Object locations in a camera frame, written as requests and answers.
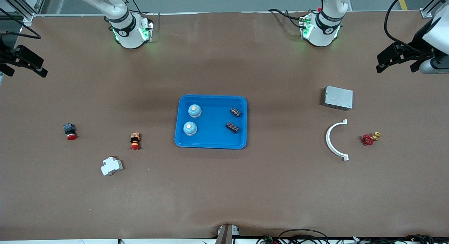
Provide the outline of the aluminium frame profile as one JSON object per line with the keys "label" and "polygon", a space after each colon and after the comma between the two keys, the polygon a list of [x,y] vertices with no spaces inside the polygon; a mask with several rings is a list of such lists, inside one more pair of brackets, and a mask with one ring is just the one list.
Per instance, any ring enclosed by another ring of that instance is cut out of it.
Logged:
{"label": "aluminium frame profile", "polygon": [[35,16],[39,15],[44,0],[0,0],[0,8],[8,14],[23,19],[30,26]]}
{"label": "aluminium frame profile", "polygon": [[432,18],[446,5],[449,5],[449,0],[431,0],[424,8],[420,8],[420,12],[423,18]]}

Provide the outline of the grey metal box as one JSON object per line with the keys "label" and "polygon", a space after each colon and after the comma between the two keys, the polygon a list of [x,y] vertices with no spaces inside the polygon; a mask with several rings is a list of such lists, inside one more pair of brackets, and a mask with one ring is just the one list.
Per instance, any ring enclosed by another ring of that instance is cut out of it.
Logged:
{"label": "grey metal box", "polygon": [[338,87],[326,86],[324,88],[324,106],[341,111],[353,108],[353,91]]}

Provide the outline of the white curved plastic bracket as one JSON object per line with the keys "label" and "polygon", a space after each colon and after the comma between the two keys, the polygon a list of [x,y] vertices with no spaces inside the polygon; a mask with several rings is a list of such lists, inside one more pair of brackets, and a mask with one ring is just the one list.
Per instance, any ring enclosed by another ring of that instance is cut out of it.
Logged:
{"label": "white curved plastic bracket", "polygon": [[347,124],[348,124],[348,120],[347,120],[347,119],[344,119],[344,120],[342,120],[341,122],[335,123],[335,124],[331,125],[331,126],[327,129],[327,133],[326,133],[326,135],[325,135],[325,141],[326,141],[326,143],[327,143],[327,147],[329,148],[329,150],[330,150],[333,154],[335,154],[336,156],[339,156],[340,158],[342,158],[343,161],[345,161],[345,162],[349,161],[349,155],[346,154],[346,153],[342,153],[342,152],[338,151],[338,150],[333,146],[332,141],[331,141],[331,132],[332,132],[332,130],[333,130],[335,127],[342,126],[342,125],[347,125]]}

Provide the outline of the red pushbutton with dark body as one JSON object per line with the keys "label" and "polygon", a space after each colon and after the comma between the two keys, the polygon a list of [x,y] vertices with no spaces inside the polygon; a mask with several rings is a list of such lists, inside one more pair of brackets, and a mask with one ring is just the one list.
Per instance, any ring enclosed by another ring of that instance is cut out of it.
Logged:
{"label": "red pushbutton with dark body", "polygon": [[73,124],[71,123],[64,124],[63,130],[64,133],[66,134],[67,140],[72,141],[77,138],[76,127]]}

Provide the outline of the blue plastic tray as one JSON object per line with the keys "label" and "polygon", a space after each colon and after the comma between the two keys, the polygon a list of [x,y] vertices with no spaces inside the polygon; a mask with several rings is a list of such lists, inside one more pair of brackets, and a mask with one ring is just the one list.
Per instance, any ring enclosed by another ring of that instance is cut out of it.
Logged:
{"label": "blue plastic tray", "polygon": [[[194,119],[188,108],[197,104],[202,114]],[[240,117],[230,113],[231,108],[241,112]],[[196,123],[198,130],[188,136],[183,131],[186,122]],[[239,127],[238,133],[226,128],[231,122]],[[247,144],[248,102],[242,96],[186,94],[179,99],[174,142],[179,147],[240,150]]]}

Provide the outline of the brown table mat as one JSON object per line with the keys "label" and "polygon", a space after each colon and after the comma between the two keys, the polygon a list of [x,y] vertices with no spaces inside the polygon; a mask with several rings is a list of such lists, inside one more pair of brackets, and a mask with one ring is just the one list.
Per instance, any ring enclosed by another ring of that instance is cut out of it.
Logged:
{"label": "brown table mat", "polygon": [[[449,75],[377,73],[383,17],[348,13],[316,48],[271,13],[162,15],[136,50],[102,17],[35,18],[42,38],[19,43],[48,76],[18,68],[0,87],[0,240],[208,238],[226,223],[449,236]],[[325,107],[326,86],[352,90],[353,108]],[[246,98],[246,146],[176,145],[186,94]],[[347,162],[325,141],[344,119],[331,141]],[[123,170],[103,176],[109,156]]]}

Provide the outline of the white circuit breaker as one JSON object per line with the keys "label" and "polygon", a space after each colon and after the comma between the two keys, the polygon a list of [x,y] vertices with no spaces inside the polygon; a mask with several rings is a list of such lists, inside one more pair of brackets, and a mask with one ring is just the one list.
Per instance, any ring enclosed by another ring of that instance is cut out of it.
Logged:
{"label": "white circuit breaker", "polygon": [[103,160],[103,165],[101,166],[103,176],[111,176],[113,173],[121,170],[123,170],[122,162],[115,156],[109,156],[109,158]]}

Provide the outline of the brass valve with red handwheel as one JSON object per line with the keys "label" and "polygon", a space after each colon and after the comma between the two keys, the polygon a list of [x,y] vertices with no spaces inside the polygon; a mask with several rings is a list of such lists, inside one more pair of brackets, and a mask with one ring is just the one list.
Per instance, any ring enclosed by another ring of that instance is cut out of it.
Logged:
{"label": "brass valve with red handwheel", "polygon": [[371,134],[365,134],[361,137],[361,141],[364,145],[373,145],[375,141],[378,141],[381,137],[380,132],[374,132]]}

